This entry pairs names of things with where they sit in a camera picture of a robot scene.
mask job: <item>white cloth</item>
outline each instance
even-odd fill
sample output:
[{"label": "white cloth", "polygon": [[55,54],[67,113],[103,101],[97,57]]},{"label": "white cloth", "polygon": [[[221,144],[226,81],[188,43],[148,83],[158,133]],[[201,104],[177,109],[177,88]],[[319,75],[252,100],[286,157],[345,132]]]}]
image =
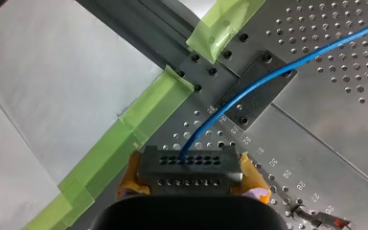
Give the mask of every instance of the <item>white cloth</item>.
[{"label": "white cloth", "polygon": [[57,184],[161,72],[75,1],[0,9],[0,104]]}]

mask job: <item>metal bracket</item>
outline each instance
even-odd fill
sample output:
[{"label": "metal bracket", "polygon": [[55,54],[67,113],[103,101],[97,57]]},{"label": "metal bracket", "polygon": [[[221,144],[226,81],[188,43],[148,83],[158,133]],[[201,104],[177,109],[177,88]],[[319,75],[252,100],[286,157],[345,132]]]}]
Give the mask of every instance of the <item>metal bracket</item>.
[{"label": "metal bracket", "polygon": [[[283,65],[285,65],[285,63],[269,51],[258,53],[255,60],[250,64],[244,74],[241,75],[241,78],[238,79],[218,101],[216,107],[221,107],[250,83]],[[280,78],[261,86],[259,89],[256,89],[243,98],[236,106],[229,109],[225,115],[238,127],[247,130],[277,95],[288,85],[296,73],[296,71],[289,71]]]}]

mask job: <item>gray metal surface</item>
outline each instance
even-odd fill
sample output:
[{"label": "gray metal surface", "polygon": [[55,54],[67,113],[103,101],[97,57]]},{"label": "gray metal surface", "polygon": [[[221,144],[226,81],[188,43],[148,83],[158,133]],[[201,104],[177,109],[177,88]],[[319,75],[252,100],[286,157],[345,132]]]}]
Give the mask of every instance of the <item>gray metal surface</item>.
[{"label": "gray metal surface", "polygon": [[[264,26],[251,23],[243,30],[288,61],[368,25],[368,1],[270,4],[253,20]],[[268,18],[268,13],[276,17]],[[368,176],[368,35],[298,71],[298,79],[275,103]]]},{"label": "gray metal surface", "polygon": [[74,1],[0,9],[0,105],[57,184],[161,72]]},{"label": "gray metal surface", "polygon": [[[266,1],[242,33],[257,38],[259,46],[268,47],[276,56],[291,61],[314,50],[315,46],[335,40],[338,32],[346,35],[358,30],[362,27],[361,19],[368,25],[368,1],[360,2],[360,7],[355,1],[335,4],[330,1]],[[358,9],[362,10],[362,16],[356,15]],[[220,60],[229,69],[241,73],[251,58],[251,53],[245,50],[258,49],[253,42],[242,44],[233,39],[225,49],[233,52],[232,59],[221,57]],[[273,207],[284,215],[290,229],[311,228],[299,218],[288,218],[289,208],[284,203],[295,204],[297,200],[306,205],[307,211],[325,211],[352,220],[358,229],[368,229],[366,51],[368,35],[356,44],[331,52],[331,57],[311,61],[297,70],[297,77],[245,133],[222,117],[211,127],[212,136],[203,135],[198,140],[198,145],[203,147],[208,143],[216,147],[219,141],[225,144],[235,141],[237,148],[249,151],[265,174],[274,175],[277,193],[272,200]],[[361,103],[360,98],[364,98],[365,103]],[[211,110],[214,108],[200,103],[197,95],[193,95],[160,127],[149,143],[158,144],[160,148],[174,144],[182,146],[187,141],[182,133],[196,129],[196,126],[182,124],[192,124],[195,120],[203,122]],[[199,111],[199,115],[195,116],[194,111]],[[223,135],[218,135],[216,130],[222,130]]]}]

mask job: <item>blue cable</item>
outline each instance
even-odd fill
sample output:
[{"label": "blue cable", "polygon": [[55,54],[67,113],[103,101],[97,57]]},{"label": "blue cable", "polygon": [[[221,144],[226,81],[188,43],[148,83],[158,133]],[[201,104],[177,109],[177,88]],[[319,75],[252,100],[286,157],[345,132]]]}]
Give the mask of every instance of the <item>blue cable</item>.
[{"label": "blue cable", "polygon": [[229,108],[231,108],[233,105],[235,105],[238,101],[240,101],[243,97],[248,95],[250,92],[255,90],[256,88],[260,87],[261,85],[267,83],[268,81],[271,81],[278,76],[281,76],[287,71],[291,71],[295,68],[297,68],[300,65],[303,65],[304,63],[307,63],[310,60],[313,60],[314,58],[321,56],[325,53],[330,52],[331,50],[337,48],[339,45],[348,43],[350,41],[353,41],[357,38],[360,38],[361,36],[364,36],[368,34],[368,27],[353,33],[351,35],[348,35],[344,38],[341,38],[337,41],[332,42],[331,44],[324,46],[304,57],[301,57],[299,59],[296,59],[295,61],[281,67],[280,69],[277,69],[263,78],[256,80],[255,82],[249,84],[246,88],[243,89],[242,92],[237,94],[235,97],[233,97],[229,102],[227,102],[223,107],[218,109],[211,117],[209,117],[191,136],[191,138],[188,140],[188,142],[184,145],[183,149],[180,152],[179,158],[184,159],[185,155],[188,152],[188,149],[190,146],[196,141],[196,139],[204,132],[208,127],[210,127],[220,116],[222,116]]}]

